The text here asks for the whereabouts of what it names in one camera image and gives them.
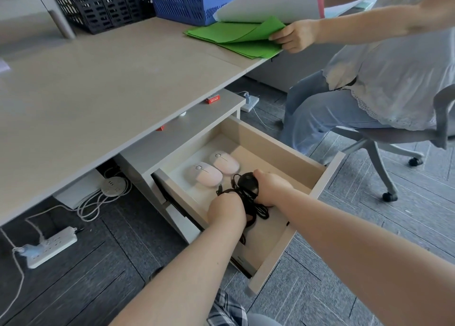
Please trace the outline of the person's right hand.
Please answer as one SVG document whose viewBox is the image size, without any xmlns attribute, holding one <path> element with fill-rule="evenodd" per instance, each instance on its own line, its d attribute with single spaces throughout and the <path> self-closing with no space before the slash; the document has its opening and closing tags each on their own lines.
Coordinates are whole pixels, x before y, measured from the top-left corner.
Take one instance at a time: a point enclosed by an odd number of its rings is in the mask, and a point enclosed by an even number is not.
<svg viewBox="0 0 455 326">
<path fill-rule="evenodd" d="M 258 191 L 257 197 L 254 201 L 257 204 L 271 207 L 276 205 L 275 202 L 279 199 L 279 196 L 282 193 L 292 190 L 293 186 L 277 174 L 269 172 L 267 172 L 267 174 L 268 185 L 265 190 Z"/>
</svg>

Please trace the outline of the person's left hand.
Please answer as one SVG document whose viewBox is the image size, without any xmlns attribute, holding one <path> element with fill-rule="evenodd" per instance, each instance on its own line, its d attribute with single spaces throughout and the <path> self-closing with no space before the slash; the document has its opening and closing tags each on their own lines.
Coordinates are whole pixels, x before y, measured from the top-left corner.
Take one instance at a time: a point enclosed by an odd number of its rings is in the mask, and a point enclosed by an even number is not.
<svg viewBox="0 0 455 326">
<path fill-rule="evenodd" d="M 247 218 L 240 196 L 235 192 L 228 192 L 214 198 L 208 208 L 209 227 L 221 226 L 226 229 L 242 232 Z"/>
</svg>

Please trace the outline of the black wired computer mouse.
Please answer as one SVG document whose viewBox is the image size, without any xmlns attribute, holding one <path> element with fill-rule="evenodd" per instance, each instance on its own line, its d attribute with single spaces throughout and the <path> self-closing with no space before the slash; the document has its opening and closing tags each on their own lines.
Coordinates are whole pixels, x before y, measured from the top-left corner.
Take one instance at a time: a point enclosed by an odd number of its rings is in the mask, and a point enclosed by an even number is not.
<svg viewBox="0 0 455 326">
<path fill-rule="evenodd" d="M 258 193 L 256 183 L 257 181 L 253 176 L 253 172 L 244 174 L 236 173 L 231 179 L 230 189 L 224 190 L 223 186 L 219 185 L 216 190 L 217 196 L 228 192 L 235 192 L 240 196 L 247 218 L 245 229 L 254 226 L 257 217 L 263 220 L 267 220 L 270 217 L 268 207 L 262 204 L 257 204 L 254 201 Z"/>
</svg>

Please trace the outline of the person's right forearm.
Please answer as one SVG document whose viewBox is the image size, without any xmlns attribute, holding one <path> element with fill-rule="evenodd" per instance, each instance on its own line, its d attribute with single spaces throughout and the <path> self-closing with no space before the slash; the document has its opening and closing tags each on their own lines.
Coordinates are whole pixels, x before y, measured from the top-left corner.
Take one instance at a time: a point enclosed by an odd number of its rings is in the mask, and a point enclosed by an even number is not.
<svg viewBox="0 0 455 326">
<path fill-rule="evenodd" d="M 455 326 L 455 265 L 295 189 L 274 204 L 384 326 Z"/>
</svg>

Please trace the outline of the beige wooden drawer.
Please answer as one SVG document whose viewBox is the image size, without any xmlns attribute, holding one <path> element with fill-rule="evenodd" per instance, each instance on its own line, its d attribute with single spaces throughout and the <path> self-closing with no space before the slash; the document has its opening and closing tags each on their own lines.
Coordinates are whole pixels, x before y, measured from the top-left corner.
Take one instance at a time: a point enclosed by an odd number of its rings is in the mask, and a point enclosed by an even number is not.
<svg viewBox="0 0 455 326">
<path fill-rule="evenodd" d="M 214 187 L 196 182 L 191 168 L 209 162 L 216 150 L 230 154 L 239 164 L 238 173 L 225 176 Z M 229 116 L 205 134 L 198 134 L 182 149 L 177 149 L 161 169 L 152 174 L 160 190 L 174 205 L 185 211 L 200 228 L 208 226 L 207 211 L 217 192 L 237 190 L 256 196 L 257 184 L 251 172 L 260 169 L 276 174 L 313 198 L 318 198 L 338 172 L 344 154 L 338 152 L 322 165 L 282 144 L 236 117 Z M 246 229 L 232 255 L 232 263 L 250 280 L 247 291 L 258 294 L 274 270 L 295 234 L 293 226 L 276 207 L 268 209 L 268 218 L 257 215 Z"/>
</svg>

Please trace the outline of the white power adapter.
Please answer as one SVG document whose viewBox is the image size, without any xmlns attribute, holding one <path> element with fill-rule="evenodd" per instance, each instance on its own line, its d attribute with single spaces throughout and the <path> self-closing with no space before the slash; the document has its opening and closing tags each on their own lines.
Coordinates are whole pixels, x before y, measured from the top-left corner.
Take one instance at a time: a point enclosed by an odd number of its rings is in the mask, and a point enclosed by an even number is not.
<svg viewBox="0 0 455 326">
<path fill-rule="evenodd" d="M 246 103 L 241 106 L 241 111 L 249 113 L 254 110 L 254 107 L 258 104 L 259 97 L 247 94 L 244 96 L 244 98 L 246 100 Z"/>
</svg>

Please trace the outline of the white drawer cabinet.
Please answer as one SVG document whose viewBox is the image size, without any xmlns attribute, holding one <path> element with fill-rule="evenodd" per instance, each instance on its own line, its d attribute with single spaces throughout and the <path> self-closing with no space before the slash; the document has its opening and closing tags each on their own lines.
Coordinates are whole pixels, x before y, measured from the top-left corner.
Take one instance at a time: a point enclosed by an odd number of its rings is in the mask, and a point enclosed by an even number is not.
<svg viewBox="0 0 455 326">
<path fill-rule="evenodd" d="M 187 216 L 182 215 L 176 207 L 170 206 L 152 174 L 162 168 L 174 152 L 197 136 L 204 135 L 228 116 L 240 118 L 241 107 L 245 105 L 246 99 L 226 89 L 220 90 L 218 95 L 218 101 L 194 105 L 186 111 L 185 116 L 178 116 L 167 122 L 164 130 L 143 136 L 115 157 L 122 173 L 186 243 L 191 243 L 200 231 Z"/>
</svg>

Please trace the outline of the person's plaid clothing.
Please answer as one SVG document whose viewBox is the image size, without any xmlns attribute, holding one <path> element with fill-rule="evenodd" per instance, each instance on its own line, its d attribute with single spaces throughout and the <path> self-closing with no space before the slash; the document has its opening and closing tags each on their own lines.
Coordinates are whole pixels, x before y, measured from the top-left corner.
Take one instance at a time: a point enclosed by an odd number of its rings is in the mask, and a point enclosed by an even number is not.
<svg viewBox="0 0 455 326">
<path fill-rule="evenodd" d="M 203 326 L 248 326 L 245 308 L 219 288 Z"/>
</svg>

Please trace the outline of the green paper folder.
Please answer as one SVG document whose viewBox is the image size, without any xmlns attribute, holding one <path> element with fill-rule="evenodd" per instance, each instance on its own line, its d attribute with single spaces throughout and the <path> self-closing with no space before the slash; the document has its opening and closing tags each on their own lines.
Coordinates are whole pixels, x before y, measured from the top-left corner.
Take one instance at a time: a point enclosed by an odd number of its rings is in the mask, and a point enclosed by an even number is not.
<svg viewBox="0 0 455 326">
<path fill-rule="evenodd" d="M 186 36 L 226 48 L 249 59 L 271 59 L 281 51 L 281 46 L 269 37 L 286 25 L 274 16 L 263 23 L 216 22 L 195 27 Z"/>
</svg>

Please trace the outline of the grey office chair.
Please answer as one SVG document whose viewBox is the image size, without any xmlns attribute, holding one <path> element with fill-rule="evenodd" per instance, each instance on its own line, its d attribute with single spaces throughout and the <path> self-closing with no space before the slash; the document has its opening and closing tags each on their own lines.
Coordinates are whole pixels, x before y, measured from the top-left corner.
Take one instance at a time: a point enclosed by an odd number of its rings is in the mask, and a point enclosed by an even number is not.
<svg viewBox="0 0 455 326">
<path fill-rule="evenodd" d="M 424 163 L 424 154 L 409 151 L 398 144 L 429 141 L 435 147 L 446 150 L 450 145 L 455 146 L 455 84 L 452 84 L 433 98 L 436 126 L 421 131 L 409 131 L 397 128 L 380 129 L 350 129 L 335 127 L 331 132 L 345 138 L 355 140 L 355 143 L 342 150 L 349 155 L 360 149 L 366 149 L 370 160 L 387 188 L 382 199 L 385 202 L 395 202 L 398 199 L 397 189 L 387 173 L 379 150 L 391 152 L 400 156 L 410 157 L 409 165 L 416 167 Z"/>
</svg>

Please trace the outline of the round white power hub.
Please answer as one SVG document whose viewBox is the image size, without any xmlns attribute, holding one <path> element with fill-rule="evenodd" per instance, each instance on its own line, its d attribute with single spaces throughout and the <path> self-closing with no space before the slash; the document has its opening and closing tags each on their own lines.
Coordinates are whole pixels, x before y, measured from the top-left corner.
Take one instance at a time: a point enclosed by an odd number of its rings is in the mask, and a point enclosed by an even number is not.
<svg viewBox="0 0 455 326">
<path fill-rule="evenodd" d="M 120 176 L 114 176 L 105 179 L 102 182 L 100 186 L 100 191 L 104 196 L 108 198 L 113 198 L 121 196 L 127 190 L 127 187 L 128 187 L 127 180 Z"/>
</svg>

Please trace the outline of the white paper sheet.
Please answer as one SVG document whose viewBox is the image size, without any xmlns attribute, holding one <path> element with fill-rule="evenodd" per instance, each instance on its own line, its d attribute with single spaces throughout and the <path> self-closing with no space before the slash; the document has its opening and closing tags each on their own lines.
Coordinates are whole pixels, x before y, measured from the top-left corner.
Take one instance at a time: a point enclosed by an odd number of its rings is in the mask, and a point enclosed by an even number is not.
<svg viewBox="0 0 455 326">
<path fill-rule="evenodd" d="M 217 10 L 217 22 L 263 23 L 271 16 L 284 24 L 320 19 L 318 0 L 232 0 Z"/>
</svg>

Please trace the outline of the white power strip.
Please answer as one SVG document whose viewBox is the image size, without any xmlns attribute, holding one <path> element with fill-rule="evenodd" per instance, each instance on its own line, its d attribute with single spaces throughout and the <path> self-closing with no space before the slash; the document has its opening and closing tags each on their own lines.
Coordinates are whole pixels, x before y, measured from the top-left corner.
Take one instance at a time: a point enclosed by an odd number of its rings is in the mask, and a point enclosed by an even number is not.
<svg viewBox="0 0 455 326">
<path fill-rule="evenodd" d="M 19 255 L 26 258 L 27 267 L 35 269 L 77 242 L 77 228 L 68 226 L 36 246 L 26 244 Z"/>
</svg>

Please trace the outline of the black plastic file basket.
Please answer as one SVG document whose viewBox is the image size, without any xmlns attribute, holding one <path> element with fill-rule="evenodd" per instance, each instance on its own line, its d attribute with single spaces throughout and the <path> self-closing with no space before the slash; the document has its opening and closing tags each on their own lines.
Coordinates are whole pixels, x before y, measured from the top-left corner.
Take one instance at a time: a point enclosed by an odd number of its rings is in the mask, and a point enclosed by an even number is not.
<svg viewBox="0 0 455 326">
<path fill-rule="evenodd" d="M 56 0 L 68 22 L 99 34 L 156 16 L 152 0 Z"/>
</svg>

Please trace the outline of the pink wireless computer mouse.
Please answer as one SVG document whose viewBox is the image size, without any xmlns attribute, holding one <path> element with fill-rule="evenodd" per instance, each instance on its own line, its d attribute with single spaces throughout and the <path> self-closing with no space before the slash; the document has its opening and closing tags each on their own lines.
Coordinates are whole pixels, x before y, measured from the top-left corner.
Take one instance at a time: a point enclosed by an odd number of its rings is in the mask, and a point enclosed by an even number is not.
<svg viewBox="0 0 455 326">
<path fill-rule="evenodd" d="M 224 151 L 213 152 L 209 156 L 209 161 L 224 175 L 233 175 L 240 170 L 240 163 Z"/>
<path fill-rule="evenodd" d="M 223 174 L 219 169 L 205 162 L 197 162 L 192 164 L 187 172 L 191 179 L 205 187 L 216 187 L 221 184 Z"/>
</svg>

